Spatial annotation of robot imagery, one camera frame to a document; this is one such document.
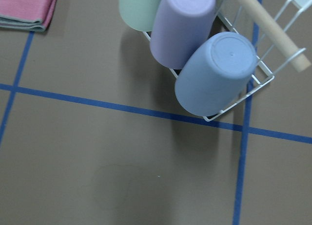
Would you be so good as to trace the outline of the blue plastic cup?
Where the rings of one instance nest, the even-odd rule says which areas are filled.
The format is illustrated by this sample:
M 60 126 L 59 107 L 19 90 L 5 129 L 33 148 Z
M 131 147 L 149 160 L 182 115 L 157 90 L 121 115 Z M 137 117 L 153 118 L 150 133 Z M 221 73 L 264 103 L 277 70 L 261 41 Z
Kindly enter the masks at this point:
M 212 116 L 226 107 L 250 81 L 256 51 L 241 34 L 221 32 L 190 57 L 175 81 L 179 104 L 197 116 Z

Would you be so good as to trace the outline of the purple plastic cup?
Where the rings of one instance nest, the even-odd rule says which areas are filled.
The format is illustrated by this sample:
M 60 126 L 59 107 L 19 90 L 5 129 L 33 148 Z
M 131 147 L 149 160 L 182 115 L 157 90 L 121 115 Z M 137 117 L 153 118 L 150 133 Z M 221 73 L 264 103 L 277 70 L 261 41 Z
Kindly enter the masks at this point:
M 162 66 L 182 69 L 208 38 L 216 0 L 161 0 L 154 21 L 150 50 Z

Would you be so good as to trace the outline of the green plastic cup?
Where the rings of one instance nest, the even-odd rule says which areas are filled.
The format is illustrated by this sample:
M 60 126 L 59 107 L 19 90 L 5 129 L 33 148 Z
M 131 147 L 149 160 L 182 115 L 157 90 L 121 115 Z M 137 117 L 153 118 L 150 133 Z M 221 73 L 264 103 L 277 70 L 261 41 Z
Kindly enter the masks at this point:
M 119 13 L 129 27 L 141 32 L 150 32 L 160 1 L 118 0 Z

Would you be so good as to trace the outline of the grey folded cloth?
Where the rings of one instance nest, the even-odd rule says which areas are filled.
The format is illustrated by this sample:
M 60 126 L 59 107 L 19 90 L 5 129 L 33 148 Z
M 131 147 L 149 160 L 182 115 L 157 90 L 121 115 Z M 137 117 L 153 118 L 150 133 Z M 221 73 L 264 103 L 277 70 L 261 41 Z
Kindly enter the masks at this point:
M 0 17 L 0 27 L 23 30 L 23 31 L 34 31 L 34 32 L 44 32 L 48 28 L 49 22 L 43 21 L 41 19 L 36 20 L 22 20 L 13 19 L 9 17 Z

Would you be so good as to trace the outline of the pink folded cloth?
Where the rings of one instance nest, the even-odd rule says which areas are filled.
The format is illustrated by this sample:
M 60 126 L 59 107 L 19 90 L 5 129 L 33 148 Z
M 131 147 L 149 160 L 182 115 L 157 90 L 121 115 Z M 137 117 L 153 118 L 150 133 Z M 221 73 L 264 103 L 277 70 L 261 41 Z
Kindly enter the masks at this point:
M 51 23 L 57 0 L 0 0 L 0 16 Z

